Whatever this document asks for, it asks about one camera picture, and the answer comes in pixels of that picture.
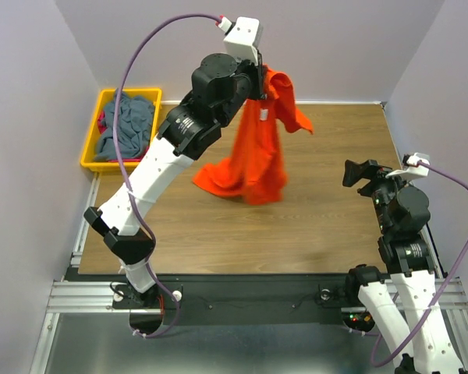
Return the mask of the orange polo shirt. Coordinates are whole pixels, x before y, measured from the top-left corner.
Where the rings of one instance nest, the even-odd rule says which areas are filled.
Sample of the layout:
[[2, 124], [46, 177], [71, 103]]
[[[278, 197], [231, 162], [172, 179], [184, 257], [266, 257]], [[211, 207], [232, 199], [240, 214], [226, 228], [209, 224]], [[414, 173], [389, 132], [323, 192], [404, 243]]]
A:
[[311, 120], [297, 107], [293, 82], [284, 72], [268, 68], [263, 100], [248, 100], [229, 157], [205, 164], [193, 183], [221, 198], [242, 198], [250, 205], [282, 200], [287, 183], [278, 123], [286, 132], [312, 134]]

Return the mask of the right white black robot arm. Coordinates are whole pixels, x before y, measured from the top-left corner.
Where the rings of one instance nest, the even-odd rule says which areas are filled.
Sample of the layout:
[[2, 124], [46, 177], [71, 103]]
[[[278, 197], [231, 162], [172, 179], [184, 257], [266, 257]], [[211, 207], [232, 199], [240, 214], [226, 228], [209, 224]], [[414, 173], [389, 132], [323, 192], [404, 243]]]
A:
[[438, 302], [447, 284], [436, 284], [434, 260], [421, 235], [431, 218], [429, 199], [411, 183], [427, 176], [427, 163], [419, 153], [407, 157], [401, 170], [375, 160], [345, 162], [343, 186], [367, 180], [357, 192], [374, 204], [381, 231], [378, 251], [388, 273], [356, 266], [347, 274], [343, 294], [365, 307], [390, 351], [376, 366], [391, 362], [397, 373], [464, 373]]

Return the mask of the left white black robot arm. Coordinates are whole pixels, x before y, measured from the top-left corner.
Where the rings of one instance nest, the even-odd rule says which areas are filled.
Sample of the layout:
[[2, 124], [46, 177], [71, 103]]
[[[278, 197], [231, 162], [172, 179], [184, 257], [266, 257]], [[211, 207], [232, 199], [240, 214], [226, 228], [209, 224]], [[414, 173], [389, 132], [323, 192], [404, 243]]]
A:
[[264, 95], [266, 69], [257, 48], [205, 57], [191, 76], [192, 89], [160, 125], [145, 156], [119, 190], [84, 218], [119, 259], [142, 307], [157, 301], [158, 282], [149, 268], [156, 240], [145, 217], [172, 181], [219, 140], [246, 100]]

